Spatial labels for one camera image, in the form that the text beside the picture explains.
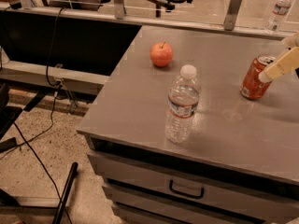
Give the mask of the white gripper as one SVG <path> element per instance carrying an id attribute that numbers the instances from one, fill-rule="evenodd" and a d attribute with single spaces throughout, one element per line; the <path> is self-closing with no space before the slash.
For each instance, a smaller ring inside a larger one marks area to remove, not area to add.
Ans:
<path id="1" fill-rule="evenodd" d="M 299 32 L 285 37 L 282 40 L 282 44 L 285 48 L 290 50 L 267 65 L 258 75 L 258 79 L 262 83 L 271 82 L 299 68 Z"/>

